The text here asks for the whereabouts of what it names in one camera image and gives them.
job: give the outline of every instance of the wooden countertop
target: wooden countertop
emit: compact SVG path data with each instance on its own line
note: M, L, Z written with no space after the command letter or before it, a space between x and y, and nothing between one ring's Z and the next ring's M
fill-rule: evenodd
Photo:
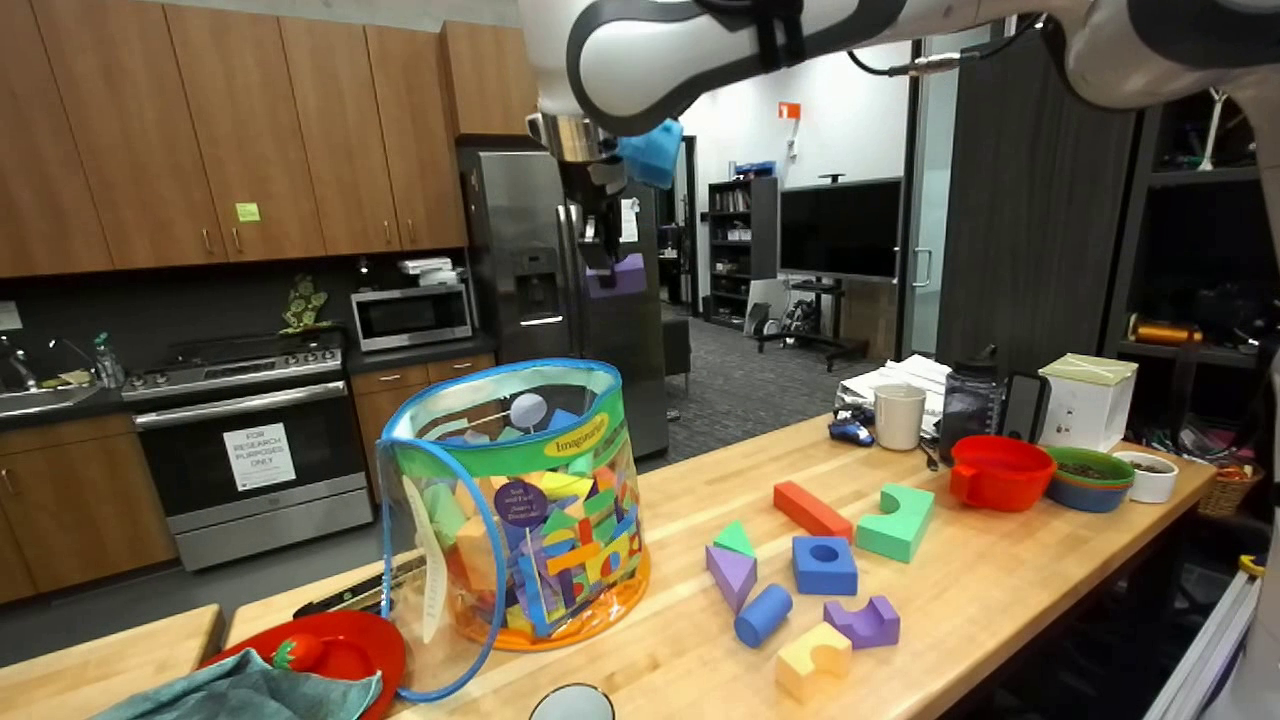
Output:
M219 606L204 603L106 638L0 669L0 716L97 716L187 677L216 649Z
M557 682L599 682L621 716L939 716L1026 638L1050 629L1112 569L1136 556L1159 529L1209 486L1209 464L1185 464L1170 503L1126 503L1108 515L1070 510L1040 500L1031 510L971 510L953 500L945 470L921 450L875 450L834 445L826 417L642 476L645 545L654 586L633 616L605 636L560 653L498 653L484 673L445 703L402 708L396 716L529 716ZM902 645L851 653L844 682L807 703L771 681L777 653L826 624L826 596L796 596L779 636L761 653L733 636L733 613L704 571L704 545L719 525L744 520L761 579L788 586L788 515L771 510L771 482L796 479L844 515L875 507L882 482L937 492L937 515L913 564L858 551L861 606L882 590L902 613ZM303 599L346 586L361 571L270 596L232 616L229 645L271 629Z

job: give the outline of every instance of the bottle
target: bottle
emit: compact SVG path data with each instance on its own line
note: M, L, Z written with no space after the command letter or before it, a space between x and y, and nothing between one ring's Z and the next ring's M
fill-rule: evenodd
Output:
M114 352L114 334L108 331L97 331L93 352L97 352L97 382L99 387L126 387L126 366L120 366L120 359Z

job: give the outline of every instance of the white box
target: white box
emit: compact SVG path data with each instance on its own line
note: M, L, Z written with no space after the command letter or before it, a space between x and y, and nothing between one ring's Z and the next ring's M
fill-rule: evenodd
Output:
M1040 445L1108 450L1126 440L1136 362L1070 352L1040 376L1050 379Z

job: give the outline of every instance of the oven handle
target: oven handle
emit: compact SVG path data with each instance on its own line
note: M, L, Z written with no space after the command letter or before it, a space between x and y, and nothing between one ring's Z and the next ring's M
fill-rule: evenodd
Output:
M327 382L279 387L279 390L259 390L259 396L232 396L232 401L208 401L208 402L187 402L187 407L141 411L141 417L132 417L132 427L154 430L154 427L271 411L271 407L334 401L334 396L347 396L347 382L327 379Z

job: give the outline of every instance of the blue bowl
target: blue bowl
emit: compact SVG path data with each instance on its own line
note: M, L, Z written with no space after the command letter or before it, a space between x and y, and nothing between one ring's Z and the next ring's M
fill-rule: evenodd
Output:
M1050 447L1058 476L1050 495L1078 510L1112 510L1131 486L1131 464L1092 447Z

